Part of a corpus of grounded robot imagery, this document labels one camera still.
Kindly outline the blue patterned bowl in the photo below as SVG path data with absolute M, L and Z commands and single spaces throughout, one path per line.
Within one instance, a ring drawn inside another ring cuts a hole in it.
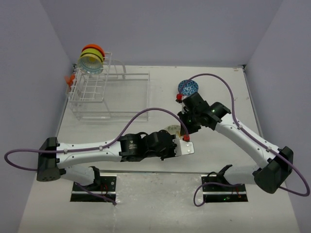
M 177 90 L 180 91 L 181 90 L 181 94 L 183 96 L 190 96 L 192 95 L 193 93 L 196 93 L 198 92 L 199 90 L 199 85 L 197 82 L 193 81 L 193 80 L 190 80 L 188 82 L 188 80 L 183 80 L 179 83 L 178 87 L 177 87 Z

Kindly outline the yellow patterned bowl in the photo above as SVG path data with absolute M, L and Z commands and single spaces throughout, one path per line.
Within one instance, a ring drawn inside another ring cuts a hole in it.
M 103 71 L 103 63 L 98 56 L 86 54 L 79 58 L 77 66 L 88 74 L 100 74 Z

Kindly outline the white floral bowl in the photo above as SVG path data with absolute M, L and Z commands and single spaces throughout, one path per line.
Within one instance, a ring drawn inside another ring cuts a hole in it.
M 164 128 L 164 130 L 166 130 L 169 134 L 175 135 L 176 137 L 179 137 L 179 138 L 182 137 L 181 129 L 182 128 L 180 125 L 169 125 Z

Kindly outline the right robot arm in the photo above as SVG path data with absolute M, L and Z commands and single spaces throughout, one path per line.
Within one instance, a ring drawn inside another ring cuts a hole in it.
M 187 97 L 177 94 L 176 101 L 182 105 L 178 116 L 190 134 L 202 127 L 210 128 L 230 139 L 255 161 L 254 166 L 223 167 L 217 173 L 217 186 L 221 190 L 248 183 L 273 194 L 291 174 L 292 169 L 284 160 L 293 162 L 293 151 L 289 147 L 280 149 L 234 120 L 231 111 L 223 104 L 209 105 L 197 92 Z

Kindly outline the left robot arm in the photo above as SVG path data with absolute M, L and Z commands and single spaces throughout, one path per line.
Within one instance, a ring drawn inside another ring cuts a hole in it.
M 178 147 L 176 136 L 165 130 L 151 134 L 129 133 L 117 141 L 90 144 L 59 143 L 56 137 L 50 137 L 40 148 L 36 179 L 39 182 L 67 179 L 95 191 L 101 185 L 99 169 L 83 167 L 83 164 L 140 162 L 153 157 L 164 160 L 178 156 Z

